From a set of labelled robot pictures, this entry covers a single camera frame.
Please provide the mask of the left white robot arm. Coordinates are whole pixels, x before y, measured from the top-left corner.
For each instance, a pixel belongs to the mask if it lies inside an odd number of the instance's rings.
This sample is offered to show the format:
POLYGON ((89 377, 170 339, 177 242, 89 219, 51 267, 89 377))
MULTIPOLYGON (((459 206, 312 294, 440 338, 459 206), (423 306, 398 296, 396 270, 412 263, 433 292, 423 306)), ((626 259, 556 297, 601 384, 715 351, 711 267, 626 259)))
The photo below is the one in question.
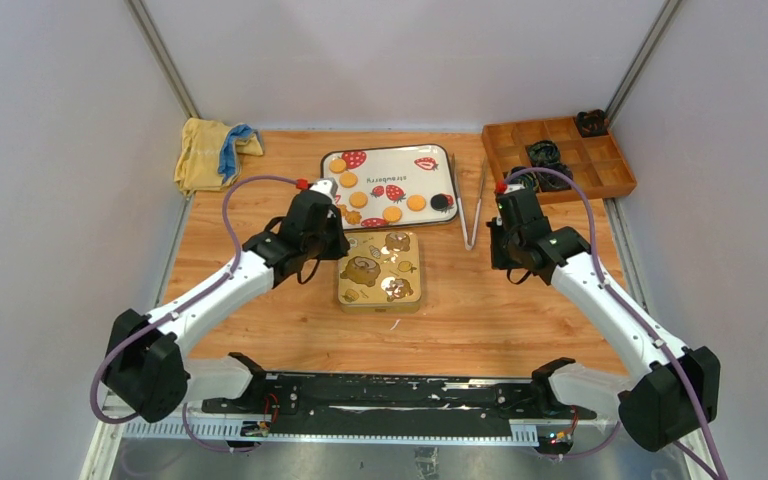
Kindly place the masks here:
POLYGON ((243 413, 258 411, 267 389, 252 361, 239 355, 192 359, 189 354, 248 302, 288 278, 304 283, 306 263, 347 255, 334 182, 321 179, 301 190, 285 215, 235 247, 227 264, 172 302, 147 314, 132 309, 120 314, 95 386, 106 386, 148 423, 186 403, 219 398, 243 413))

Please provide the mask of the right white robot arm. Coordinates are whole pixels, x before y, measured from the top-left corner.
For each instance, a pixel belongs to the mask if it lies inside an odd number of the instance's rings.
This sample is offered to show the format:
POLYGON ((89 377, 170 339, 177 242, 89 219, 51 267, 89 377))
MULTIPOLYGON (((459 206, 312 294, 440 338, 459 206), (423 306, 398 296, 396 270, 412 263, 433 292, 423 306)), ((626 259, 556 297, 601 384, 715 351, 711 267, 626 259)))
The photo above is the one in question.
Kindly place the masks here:
POLYGON ((567 357, 532 373, 531 403, 544 417, 569 406, 617 420, 656 452, 716 418, 721 364, 659 325, 608 274, 596 250, 571 227, 551 228, 534 192, 501 183, 488 222, 497 270, 522 269, 571 301, 599 330, 627 373, 610 374, 567 357))

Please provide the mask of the white strawberry tray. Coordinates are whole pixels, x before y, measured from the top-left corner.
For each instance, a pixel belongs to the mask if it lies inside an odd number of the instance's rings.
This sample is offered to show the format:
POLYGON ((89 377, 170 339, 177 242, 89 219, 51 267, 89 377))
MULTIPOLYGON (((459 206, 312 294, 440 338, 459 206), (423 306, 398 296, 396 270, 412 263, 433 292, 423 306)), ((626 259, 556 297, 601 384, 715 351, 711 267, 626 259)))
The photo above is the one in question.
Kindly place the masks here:
POLYGON ((327 153, 320 162, 321 175, 338 182, 337 207, 347 230, 446 223, 458 215, 454 174, 448 152, 437 144, 368 148, 327 153), (334 158, 347 162, 347 171, 358 176, 346 189, 339 176, 328 170, 334 158), (453 198, 448 212, 431 208, 436 194, 453 198))

